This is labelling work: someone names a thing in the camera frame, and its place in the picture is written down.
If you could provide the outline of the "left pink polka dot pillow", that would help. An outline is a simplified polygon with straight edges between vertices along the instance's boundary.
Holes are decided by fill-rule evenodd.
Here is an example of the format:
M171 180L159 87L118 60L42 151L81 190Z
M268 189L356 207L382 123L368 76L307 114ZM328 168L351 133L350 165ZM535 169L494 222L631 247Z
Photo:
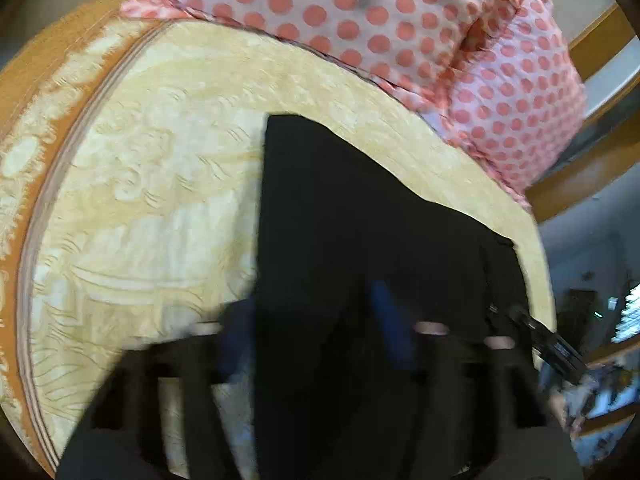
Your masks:
M446 70L495 0L126 0L128 18L199 18L295 42L411 89Z

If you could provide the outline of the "right pink polka dot pillow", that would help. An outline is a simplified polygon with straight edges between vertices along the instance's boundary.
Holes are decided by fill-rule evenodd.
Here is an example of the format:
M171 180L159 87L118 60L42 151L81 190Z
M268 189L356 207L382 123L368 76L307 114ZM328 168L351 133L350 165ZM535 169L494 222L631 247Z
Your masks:
M424 120L523 208L525 192L584 122L587 96L551 0L497 0L444 78L444 107Z

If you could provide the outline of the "black pants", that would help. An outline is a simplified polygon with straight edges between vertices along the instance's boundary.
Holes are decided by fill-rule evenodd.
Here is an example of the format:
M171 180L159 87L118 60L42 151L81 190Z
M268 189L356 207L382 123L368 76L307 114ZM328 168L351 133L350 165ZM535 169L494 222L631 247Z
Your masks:
M428 202L325 126L268 118L260 190L254 435L264 479L401 479L412 394L374 312L489 333L528 304L513 243Z

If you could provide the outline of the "yellow patterned bed sheet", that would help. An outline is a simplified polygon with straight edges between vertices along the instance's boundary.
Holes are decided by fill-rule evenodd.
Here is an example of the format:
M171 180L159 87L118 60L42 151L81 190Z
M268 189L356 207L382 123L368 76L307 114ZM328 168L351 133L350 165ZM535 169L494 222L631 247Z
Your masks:
M514 240L554 321L535 219L419 117L337 65L244 30L91 0L1 73L1 407L47 474L134 337L254 278L271 113L328 127L426 200Z

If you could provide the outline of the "pink polka dot pillow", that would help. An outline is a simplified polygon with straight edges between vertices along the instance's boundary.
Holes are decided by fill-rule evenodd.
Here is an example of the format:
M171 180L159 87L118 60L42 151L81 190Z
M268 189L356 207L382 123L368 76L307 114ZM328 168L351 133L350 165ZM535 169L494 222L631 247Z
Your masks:
M444 78L444 107L424 120L523 208L525 192L584 122L587 96L551 0L497 0Z
M411 89L446 70L495 0L126 0L128 18L199 18L295 42Z

